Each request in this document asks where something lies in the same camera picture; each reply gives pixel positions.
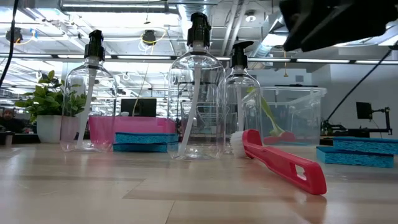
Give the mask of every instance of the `sponge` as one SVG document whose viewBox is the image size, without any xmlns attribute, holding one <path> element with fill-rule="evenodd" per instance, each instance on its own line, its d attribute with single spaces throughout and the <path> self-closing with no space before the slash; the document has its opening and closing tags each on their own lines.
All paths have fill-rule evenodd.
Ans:
<svg viewBox="0 0 398 224">
<path fill-rule="evenodd" d="M 327 164 L 373 166 L 392 168 L 394 156 L 379 153 L 339 150 L 335 147 L 318 146 L 317 157 Z"/>
<path fill-rule="evenodd" d="M 168 145 L 165 143 L 160 144 L 126 144 L 116 143 L 113 144 L 114 152 L 167 152 Z M 172 151 L 178 150 L 178 142 L 169 143 Z"/>
<path fill-rule="evenodd" d="M 178 142 L 178 134 L 116 133 L 116 143 L 158 144 Z"/>
<path fill-rule="evenodd" d="M 398 140 L 391 139 L 334 137 L 333 145 L 336 149 L 348 151 L 398 154 Z"/>
</svg>

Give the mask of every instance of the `person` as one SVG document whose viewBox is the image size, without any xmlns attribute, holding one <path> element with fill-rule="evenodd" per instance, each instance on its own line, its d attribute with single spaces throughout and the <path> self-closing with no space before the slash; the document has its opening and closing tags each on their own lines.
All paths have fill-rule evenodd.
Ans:
<svg viewBox="0 0 398 224">
<path fill-rule="evenodd" d="M 22 133 L 25 128 L 25 123 L 19 119 L 14 118 L 14 112 L 11 109 L 6 109 L 2 118 L 0 118 L 0 125 L 5 128 L 5 131 L 12 131 L 15 133 Z"/>
</svg>

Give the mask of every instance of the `table surface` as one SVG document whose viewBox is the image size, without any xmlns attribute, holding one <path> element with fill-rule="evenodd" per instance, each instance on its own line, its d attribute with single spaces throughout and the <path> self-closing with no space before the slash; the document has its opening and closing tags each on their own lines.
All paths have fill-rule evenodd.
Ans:
<svg viewBox="0 0 398 224">
<path fill-rule="evenodd" d="M 315 160 L 314 147 L 284 150 Z M 398 223 L 398 168 L 321 164 L 314 196 L 250 159 L 182 162 L 163 153 L 0 148 L 0 219 L 59 223 Z"/>
</svg>

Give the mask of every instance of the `clear plastic bottle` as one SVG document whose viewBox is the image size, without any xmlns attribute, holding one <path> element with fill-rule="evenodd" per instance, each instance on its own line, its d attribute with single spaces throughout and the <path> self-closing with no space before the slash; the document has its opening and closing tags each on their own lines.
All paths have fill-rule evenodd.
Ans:
<svg viewBox="0 0 398 224">
<path fill-rule="evenodd" d="M 206 15 L 194 13 L 188 30 L 190 51 L 174 61 L 169 72 L 169 119 L 180 123 L 182 142 L 170 143 L 167 151 L 178 160 L 217 159 L 217 86 L 225 77 L 223 65 L 209 54 L 210 25 Z"/>
<path fill-rule="evenodd" d="M 118 87 L 115 78 L 103 67 L 103 39 L 100 30 L 90 33 L 85 63 L 73 69 L 65 79 L 61 125 L 64 151 L 112 150 Z M 94 105 L 100 105 L 98 111 L 93 111 Z M 84 139 L 87 123 L 90 140 Z"/>
<path fill-rule="evenodd" d="M 250 92 L 255 91 L 255 107 L 257 118 L 261 118 L 261 101 L 258 94 L 260 89 L 259 82 L 248 74 L 248 58 L 244 54 L 244 49 L 253 44 L 253 41 L 240 42 L 234 44 L 234 53 L 231 57 L 232 72 L 218 85 L 219 108 L 224 108 L 217 133 L 222 136 L 217 144 L 224 153 L 232 153 L 229 145 L 229 138 L 236 131 L 245 130 L 245 110 L 242 99 Z M 258 122 L 257 130 L 261 130 L 261 122 Z"/>
</svg>

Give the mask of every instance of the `black spray nozzle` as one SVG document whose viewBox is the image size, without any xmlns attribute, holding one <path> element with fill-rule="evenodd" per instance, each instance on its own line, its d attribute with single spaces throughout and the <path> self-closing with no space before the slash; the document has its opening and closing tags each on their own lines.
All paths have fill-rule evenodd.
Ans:
<svg viewBox="0 0 398 224">
<path fill-rule="evenodd" d="M 206 47 L 209 47 L 211 26 L 207 20 L 207 16 L 196 12 L 191 15 L 191 22 L 192 27 L 188 30 L 187 45 L 191 46 L 194 41 L 201 41 Z"/>
<path fill-rule="evenodd" d="M 233 45 L 234 50 L 231 57 L 231 68 L 236 65 L 242 65 L 244 68 L 248 67 L 248 56 L 244 54 L 244 49 L 253 43 L 253 41 L 244 41 Z"/>
<path fill-rule="evenodd" d="M 88 37 L 90 38 L 90 41 L 86 44 L 85 58 L 95 56 L 99 57 L 99 60 L 105 60 L 105 49 L 102 46 L 102 42 L 104 41 L 102 31 L 94 30 L 88 35 Z"/>
</svg>

